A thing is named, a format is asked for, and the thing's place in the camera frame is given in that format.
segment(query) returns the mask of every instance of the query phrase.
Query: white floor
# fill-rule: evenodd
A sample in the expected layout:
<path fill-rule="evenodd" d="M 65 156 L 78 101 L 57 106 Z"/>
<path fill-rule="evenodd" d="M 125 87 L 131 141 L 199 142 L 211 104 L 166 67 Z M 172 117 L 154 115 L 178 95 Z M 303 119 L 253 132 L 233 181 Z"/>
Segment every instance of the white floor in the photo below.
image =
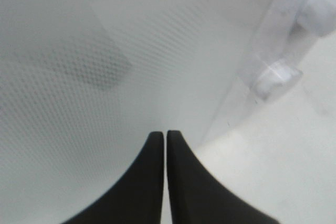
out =
<path fill-rule="evenodd" d="M 336 223 L 336 35 L 284 97 L 196 151 L 225 186 L 284 224 Z"/>

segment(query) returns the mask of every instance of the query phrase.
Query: black rubber tip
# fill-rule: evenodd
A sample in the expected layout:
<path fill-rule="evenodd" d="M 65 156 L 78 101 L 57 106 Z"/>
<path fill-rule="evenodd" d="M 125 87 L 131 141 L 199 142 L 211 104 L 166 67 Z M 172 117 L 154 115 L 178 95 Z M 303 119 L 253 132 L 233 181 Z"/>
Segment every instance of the black rubber tip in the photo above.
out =
<path fill-rule="evenodd" d="M 223 187 L 198 161 L 182 134 L 167 134 L 173 224 L 276 224 Z"/>
<path fill-rule="evenodd" d="M 159 224 L 164 141 L 152 132 L 130 168 L 101 198 L 65 224 Z"/>

